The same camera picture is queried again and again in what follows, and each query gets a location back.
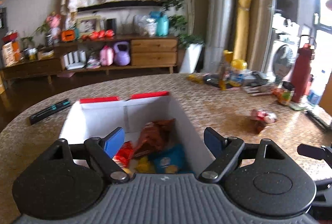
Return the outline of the wooden tv cabinet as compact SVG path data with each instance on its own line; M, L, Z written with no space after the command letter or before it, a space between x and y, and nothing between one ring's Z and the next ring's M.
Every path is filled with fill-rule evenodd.
M109 46L114 51L116 42L129 42L129 54L131 61L127 66L118 66L114 60L110 66L101 66L100 50ZM77 70L66 70L62 56L73 51L85 51L87 63L85 68ZM46 59L24 61L14 63L9 67L1 69L3 81L10 82L16 79L27 79L45 76L49 82L53 76L71 76L75 73L86 73L90 71L104 71L124 69L149 69L167 68L172 73L177 65L178 39L174 36L148 37L130 35L115 35L111 38L98 40L86 40L75 42L62 42L54 47L54 54Z

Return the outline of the stack of books and papers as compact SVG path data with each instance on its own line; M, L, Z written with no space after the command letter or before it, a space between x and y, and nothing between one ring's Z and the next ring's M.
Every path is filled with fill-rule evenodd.
M249 71L243 77L242 89L253 97L273 94L274 85L267 75L258 71Z

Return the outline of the orange-yellow chips bag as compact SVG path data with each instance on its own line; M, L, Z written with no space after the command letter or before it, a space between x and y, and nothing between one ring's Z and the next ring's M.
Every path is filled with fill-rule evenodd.
M128 168L134 154L134 148L131 141L125 142L112 160L121 168Z

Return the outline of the red insulated water bottle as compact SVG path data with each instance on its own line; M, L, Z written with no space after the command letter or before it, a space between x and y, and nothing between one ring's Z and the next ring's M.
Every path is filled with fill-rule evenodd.
M315 49L317 47L314 37L301 35L300 39L303 37L308 37L308 42L298 49L297 59L290 80L291 84L294 86L294 94L292 97L292 102L294 103L300 103L305 94L312 69L311 62L314 60Z

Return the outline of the white red cardboard box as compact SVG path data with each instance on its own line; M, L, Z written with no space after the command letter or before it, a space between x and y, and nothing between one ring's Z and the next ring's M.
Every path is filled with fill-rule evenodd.
M171 119L175 120L171 137L183 145L190 170L200 174L214 157L179 101L169 92L135 94L128 100L119 97L80 99L71 106L60 137L69 144L82 144L94 136L104 138L121 127L125 140L136 144L146 123Z

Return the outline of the white standing air conditioner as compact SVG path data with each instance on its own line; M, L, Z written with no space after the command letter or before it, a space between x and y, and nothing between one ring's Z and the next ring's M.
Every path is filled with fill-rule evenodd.
M216 73L227 48L233 20L234 0L209 0L204 72Z

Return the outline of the black tv remote teal buttons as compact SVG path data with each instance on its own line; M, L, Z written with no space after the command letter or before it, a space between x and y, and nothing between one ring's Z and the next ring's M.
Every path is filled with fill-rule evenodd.
M71 106L71 103L70 103L69 99L65 99L60 102L57 102L57 103L29 116L29 123L30 123L30 125L34 125L34 124L50 117L51 115L54 115L60 111L63 111L64 109L67 109L70 106Z

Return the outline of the pink plush toy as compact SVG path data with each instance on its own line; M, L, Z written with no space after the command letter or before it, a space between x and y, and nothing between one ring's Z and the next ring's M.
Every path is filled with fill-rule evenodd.
M60 29L61 15L52 12L46 18L46 23L48 24L49 33L52 37L53 43L58 43L61 34L61 29Z

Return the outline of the yellow standing pouch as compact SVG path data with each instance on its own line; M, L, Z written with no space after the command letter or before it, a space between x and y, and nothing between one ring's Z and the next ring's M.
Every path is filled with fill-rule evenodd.
M218 85L221 90L226 90L227 81L231 71L231 62L233 59L233 52L224 50L222 53L221 63L218 70Z

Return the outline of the black remote control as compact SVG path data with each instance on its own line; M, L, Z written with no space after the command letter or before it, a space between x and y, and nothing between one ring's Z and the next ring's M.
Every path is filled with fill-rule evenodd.
M326 123L313 109L306 109L304 114L323 132L331 133L331 123Z

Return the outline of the red-white packet with bottle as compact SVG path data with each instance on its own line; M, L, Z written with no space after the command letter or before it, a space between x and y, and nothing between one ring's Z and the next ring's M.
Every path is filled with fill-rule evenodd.
M253 109L250 113L250 119L254 122L256 133L259 134L270 124L278 121L275 113L264 109Z

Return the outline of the white router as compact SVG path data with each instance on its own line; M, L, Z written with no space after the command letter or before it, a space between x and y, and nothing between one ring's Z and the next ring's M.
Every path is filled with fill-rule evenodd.
M87 63L85 51L69 52L64 54L62 59L66 70L83 69Z

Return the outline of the teal spray bottle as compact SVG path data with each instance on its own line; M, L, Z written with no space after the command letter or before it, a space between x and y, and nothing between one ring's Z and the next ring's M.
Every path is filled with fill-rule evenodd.
M161 11L151 11L150 17L156 21L156 35L167 36L169 33L169 20L167 15Z

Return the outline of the black-lid glass jar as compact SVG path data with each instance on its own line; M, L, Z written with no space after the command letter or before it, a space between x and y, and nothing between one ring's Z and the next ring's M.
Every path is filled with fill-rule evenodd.
M281 88L279 88L277 101L284 106L288 106L294 95L294 90L295 86L291 82L283 81Z

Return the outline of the pink small bag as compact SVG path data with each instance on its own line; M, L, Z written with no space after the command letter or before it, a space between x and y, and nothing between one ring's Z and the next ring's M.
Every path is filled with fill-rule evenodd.
M101 66L110 66L113 63L114 59L114 51L109 46L104 46L102 50L100 50L100 64Z

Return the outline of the orange retro radio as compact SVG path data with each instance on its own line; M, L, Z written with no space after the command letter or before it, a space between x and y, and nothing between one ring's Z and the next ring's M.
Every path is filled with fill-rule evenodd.
M70 30L63 30L61 32L61 41L62 42L73 42L77 40L79 37L79 34L77 33L76 29L70 29Z

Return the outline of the yellow curtain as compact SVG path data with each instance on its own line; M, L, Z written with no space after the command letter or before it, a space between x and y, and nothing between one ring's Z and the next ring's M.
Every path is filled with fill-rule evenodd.
M233 59L246 59L251 1L252 0L237 1Z

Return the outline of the framed photo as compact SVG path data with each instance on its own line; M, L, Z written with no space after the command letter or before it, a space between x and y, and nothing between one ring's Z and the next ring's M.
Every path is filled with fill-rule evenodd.
M101 30L101 17L100 16L89 16L89 17L80 17L77 18L77 29L79 35L91 34L94 31Z

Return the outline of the yellow-lid supplement bottle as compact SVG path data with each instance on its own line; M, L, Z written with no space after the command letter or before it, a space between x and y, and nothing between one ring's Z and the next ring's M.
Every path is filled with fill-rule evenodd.
M243 59L233 59L231 62L231 72L229 75L229 84L239 87L243 83L244 74L247 71L247 62Z

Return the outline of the blue snack packet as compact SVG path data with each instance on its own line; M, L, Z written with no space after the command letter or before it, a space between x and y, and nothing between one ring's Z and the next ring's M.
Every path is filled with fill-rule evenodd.
M160 152L154 159L156 173L175 174L180 173L187 167L184 148L181 144Z

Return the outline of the clear plastic water bottle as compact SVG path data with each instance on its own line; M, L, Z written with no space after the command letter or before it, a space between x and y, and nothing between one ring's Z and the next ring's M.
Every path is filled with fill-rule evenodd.
M313 84L311 86L310 92L307 96L307 100L311 106L315 106L315 105L319 104L319 101L321 99L324 89L325 88L323 87L323 85L320 85L320 84L316 84L316 85Z

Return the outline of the purple kettlebell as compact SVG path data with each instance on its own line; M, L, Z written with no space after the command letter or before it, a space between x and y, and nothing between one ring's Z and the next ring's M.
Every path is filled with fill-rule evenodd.
M115 56L114 62L118 66L127 66L129 65L131 58L129 54L129 42L122 41L116 42L113 46Z

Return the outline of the brown-red foil snack bag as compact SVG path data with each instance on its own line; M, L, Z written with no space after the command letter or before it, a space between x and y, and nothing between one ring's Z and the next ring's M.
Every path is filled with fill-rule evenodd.
M138 159L164 150L169 144L174 125L175 119L148 122L140 133L132 157Z

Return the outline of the washing machine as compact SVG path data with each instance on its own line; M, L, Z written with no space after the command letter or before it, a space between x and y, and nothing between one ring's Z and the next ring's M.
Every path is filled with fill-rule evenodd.
M264 73L270 82L289 81L294 69L299 37L272 31Z

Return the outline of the black speaker cylinder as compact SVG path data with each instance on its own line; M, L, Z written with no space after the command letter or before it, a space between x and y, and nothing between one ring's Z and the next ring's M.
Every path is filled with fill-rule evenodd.
M116 34L116 19L107 19L106 20L106 29L107 30L112 30L114 32L114 34Z

